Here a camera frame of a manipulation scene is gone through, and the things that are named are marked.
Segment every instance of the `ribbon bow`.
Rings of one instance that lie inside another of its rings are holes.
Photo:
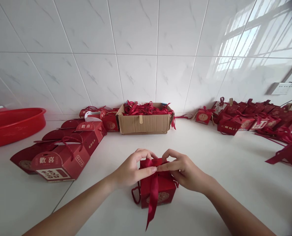
[[[141,162],[141,168],[147,168],[147,167],[157,167],[160,166],[162,164],[166,164],[168,163],[168,161],[162,163],[162,159],[146,159],[143,163]],[[154,174],[152,174],[151,176],[149,176],[148,178],[151,178],[151,183],[150,183],[150,196],[149,196],[149,205],[148,205],[148,217],[147,217],[147,225],[146,225],[146,230],[148,228],[149,222],[151,222],[155,216],[155,212],[156,212],[156,208],[157,208],[157,203],[158,203],[158,191],[159,191],[159,183],[158,183],[158,176],[164,177],[164,178],[168,178],[168,179],[172,179],[174,181],[174,183],[176,184],[176,187],[179,187],[179,183],[175,180],[175,178],[171,175],[171,173],[169,171],[163,171],[163,172],[155,172]],[[133,199],[134,202],[136,204],[139,204],[140,202],[140,198],[139,201],[136,201],[133,191],[135,189],[139,190],[139,194],[140,194],[140,186],[138,183],[138,187],[132,189],[132,195],[133,195]]]

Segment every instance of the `gold pattern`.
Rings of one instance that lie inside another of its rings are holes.
[[[167,200],[169,198],[169,194],[166,193],[166,192],[160,192],[158,193],[158,201],[157,201],[157,204]]]
[[[202,113],[198,116],[199,120],[206,121],[208,119],[208,115]]]

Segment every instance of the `red ribbon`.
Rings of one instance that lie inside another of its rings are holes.
[[[78,143],[80,143],[80,149],[79,149],[79,151],[81,151],[81,150],[83,149],[83,147],[84,147],[83,142],[80,141],[79,139],[74,138],[74,137],[65,136],[65,137],[62,138],[62,140],[57,141],[57,142],[55,142],[55,143],[64,143],[64,145],[66,146],[67,150],[70,151],[70,153],[71,153],[71,155],[72,155],[72,158],[71,158],[71,161],[72,161],[72,160],[74,160],[74,158],[75,158],[75,157],[74,157],[74,153],[73,153],[73,151],[71,150],[71,148],[68,146],[68,144],[66,143],[66,142],[69,141],[70,139],[71,139],[71,140],[74,140],[74,141],[77,141]]]
[[[159,163],[157,161],[157,159],[146,159],[146,161],[143,164],[143,168],[147,168],[147,167],[157,167],[163,164],[168,163],[168,161],[164,162],[164,163]],[[151,184],[150,184],[150,196],[149,196],[149,205],[148,205],[148,217],[147,217],[147,225],[146,225],[146,230],[148,228],[149,222],[151,222],[155,216],[155,212],[156,212],[156,208],[157,208],[157,203],[158,203],[158,191],[159,191],[159,183],[158,183],[158,176],[162,176],[165,178],[169,178],[169,179],[173,179],[173,181],[176,184],[176,187],[179,187],[179,183],[174,179],[174,177],[171,175],[171,173],[169,171],[163,171],[163,172],[155,172],[154,174],[152,174],[150,177],[151,178]],[[140,202],[140,198],[138,201],[136,201],[133,191],[138,189],[139,190],[139,194],[140,194],[140,186],[138,183],[138,187],[135,187],[132,189],[132,196],[134,199],[134,202],[136,204],[139,204]]]
[[[275,139],[283,143],[288,144],[292,142],[292,133],[287,127],[280,127],[275,131],[272,128],[264,127],[261,130],[257,130],[257,132],[258,133],[255,133],[255,135],[262,136],[264,138],[269,136],[271,139]]]
[[[219,103],[219,106],[221,106],[221,107],[222,107],[222,106],[225,104],[225,102],[224,102],[224,101],[225,101],[225,98],[224,98],[224,97],[221,97],[221,98],[220,98],[220,103]]]

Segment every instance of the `gift box handle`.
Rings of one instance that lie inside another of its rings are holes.
[[[133,196],[134,202],[138,205],[140,203],[140,186],[139,186],[139,181],[137,182],[137,185],[138,185],[137,187],[135,187],[135,188],[132,189],[132,196]],[[138,201],[136,201],[136,198],[134,196],[134,191],[136,189],[138,189],[138,192],[139,192],[139,199],[138,199]]]

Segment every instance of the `cardboard box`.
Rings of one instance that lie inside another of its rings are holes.
[[[162,103],[153,103],[159,109],[163,108]],[[120,107],[116,116],[120,125],[121,134],[166,134],[170,129],[174,113],[165,115],[123,115],[124,104]]]

